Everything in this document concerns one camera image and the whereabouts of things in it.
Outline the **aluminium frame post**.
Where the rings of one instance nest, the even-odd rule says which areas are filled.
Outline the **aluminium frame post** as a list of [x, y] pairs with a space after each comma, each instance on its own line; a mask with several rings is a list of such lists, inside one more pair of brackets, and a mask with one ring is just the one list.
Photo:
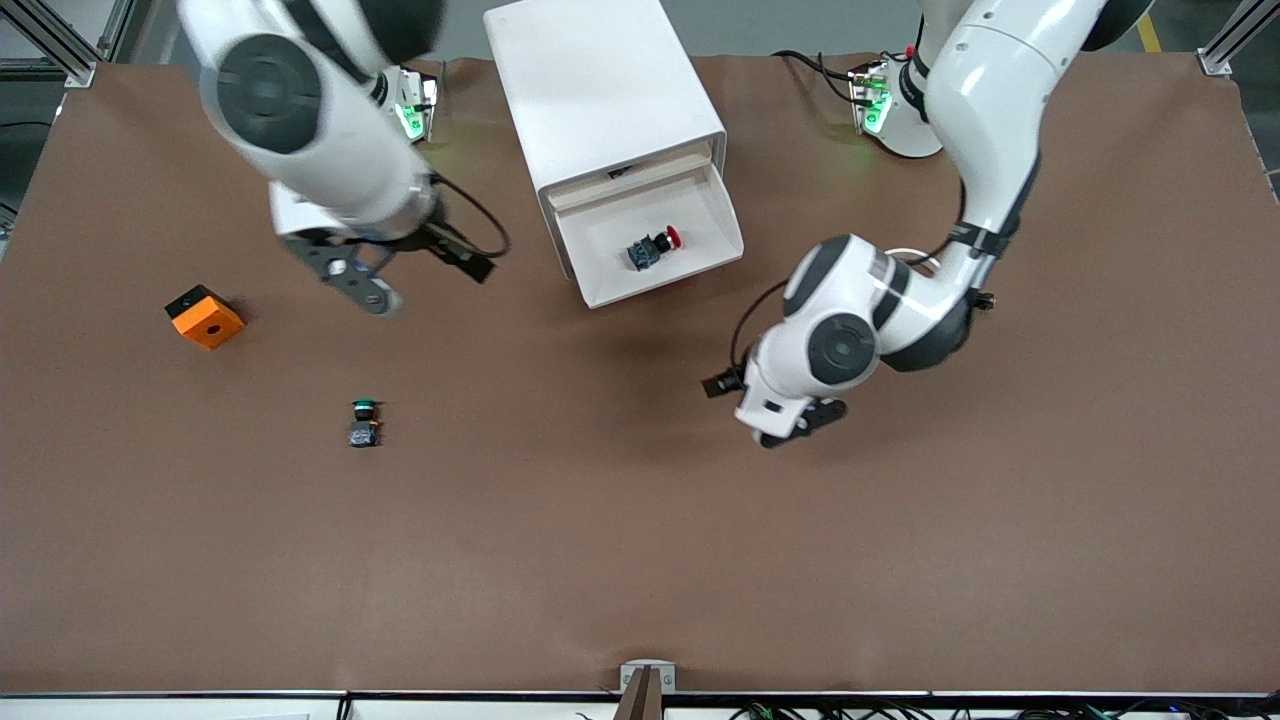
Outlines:
[[1207, 46], [1196, 50], [1203, 73], [1230, 76], [1230, 60], [1277, 17], [1280, 0], [1242, 0]]
[[65, 88], [93, 83], [102, 55], [45, 0], [0, 0], [0, 17], [64, 73]]
[[152, 5], [154, 0], [111, 0], [106, 23], [95, 44], [105, 60], [131, 61]]

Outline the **grey metal bracket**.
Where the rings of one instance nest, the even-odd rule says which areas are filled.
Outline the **grey metal bracket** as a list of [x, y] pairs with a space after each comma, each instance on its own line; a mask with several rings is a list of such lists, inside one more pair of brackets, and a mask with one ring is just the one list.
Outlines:
[[675, 664], [659, 659], [634, 659], [620, 666], [620, 693], [625, 693], [634, 675], [645, 667], [653, 669], [652, 684], [659, 687], [662, 694], [673, 694], [677, 691]]

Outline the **white table edge rail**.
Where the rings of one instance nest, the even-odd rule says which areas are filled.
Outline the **white table edge rail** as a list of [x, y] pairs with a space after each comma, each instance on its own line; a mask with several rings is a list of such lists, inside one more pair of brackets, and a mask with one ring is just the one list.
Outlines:
[[[612, 720], [618, 691], [0, 693], [0, 720]], [[681, 691], [663, 720], [1280, 720], [1263, 693]]]

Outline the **orange block with hole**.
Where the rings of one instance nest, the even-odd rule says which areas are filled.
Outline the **orange block with hole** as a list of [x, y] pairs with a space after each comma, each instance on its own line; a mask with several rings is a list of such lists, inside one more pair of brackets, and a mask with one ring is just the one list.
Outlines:
[[165, 313], [179, 336], [207, 350], [220, 347], [246, 327], [238, 311], [205, 284], [166, 304]]

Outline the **white drawer cabinet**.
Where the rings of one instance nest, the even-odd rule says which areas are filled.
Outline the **white drawer cabinet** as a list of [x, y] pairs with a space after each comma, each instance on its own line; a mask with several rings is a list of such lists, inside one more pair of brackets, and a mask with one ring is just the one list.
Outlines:
[[483, 24], [571, 281], [547, 190], [689, 149], [709, 151], [724, 183], [724, 126], [660, 0], [516, 0]]

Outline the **beige cabinet drawer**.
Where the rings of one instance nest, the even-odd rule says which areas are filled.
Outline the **beige cabinet drawer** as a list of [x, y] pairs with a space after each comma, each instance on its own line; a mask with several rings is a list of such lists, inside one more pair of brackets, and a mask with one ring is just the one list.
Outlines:
[[[556, 220], [567, 272], [591, 309], [733, 263], [744, 252], [733, 205], [713, 165], [558, 210]], [[628, 249], [668, 229], [680, 247], [636, 269]]]
[[669, 152], [630, 165], [636, 165], [636, 169], [618, 179], [611, 179], [607, 176], [609, 170], [603, 170], [589, 174], [584, 179], [576, 179], [549, 188], [545, 191], [547, 201], [553, 210], [567, 211], [590, 202], [605, 201], [616, 196], [631, 193], [684, 173], [699, 172], [708, 167], [719, 169], [712, 154], [705, 149]]

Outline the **dark upright pole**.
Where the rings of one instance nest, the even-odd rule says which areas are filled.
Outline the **dark upright pole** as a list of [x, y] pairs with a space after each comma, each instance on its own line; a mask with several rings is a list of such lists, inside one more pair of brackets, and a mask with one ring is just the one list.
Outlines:
[[626, 665], [621, 670], [622, 696], [612, 720], [663, 720], [663, 679], [654, 664]]

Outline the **silver base connector panel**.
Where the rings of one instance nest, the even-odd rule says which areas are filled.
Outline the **silver base connector panel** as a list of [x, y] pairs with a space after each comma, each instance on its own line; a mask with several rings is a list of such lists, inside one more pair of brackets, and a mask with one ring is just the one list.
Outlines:
[[879, 59], [847, 72], [850, 104], [859, 135], [878, 135], [892, 105], [890, 61]]
[[439, 101], [440, 81], [408, 67], [389, 74], [389, 113], [401, 123], [412, 143], [429, 142]]

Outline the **brown table cover sheet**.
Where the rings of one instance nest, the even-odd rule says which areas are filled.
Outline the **brown table cover sheet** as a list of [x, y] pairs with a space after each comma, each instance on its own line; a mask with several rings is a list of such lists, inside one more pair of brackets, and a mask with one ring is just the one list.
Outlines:
[[[433, 161], [507, 224], [375, 319], [271, 232], [177, 67], [69, 92], [0, 263], [0, 691], [1280, 689], [1280, 204], [1239, 88], [1076, 60], [995, 269], [929, 372], [776, 450], [704, 377], [817, 242], [942, 241], [957, 178], [777, 58], [695, 63], [736, 263], [590, 310], [495, 68]], [[244, 319], [215, 350], [165, 305]], [[352, 448], [352, 402], [381, 441]]]

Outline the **red push button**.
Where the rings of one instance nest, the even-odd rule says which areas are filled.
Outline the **red push button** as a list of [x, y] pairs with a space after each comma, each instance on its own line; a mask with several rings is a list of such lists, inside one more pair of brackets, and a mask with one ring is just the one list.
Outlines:
[[646, 234], [626, 249], [626, 258], [636, 272], [644, 272], [658, 264], [666, 254], [681, 249], [684, 241], [672, 225], [657, 234]]

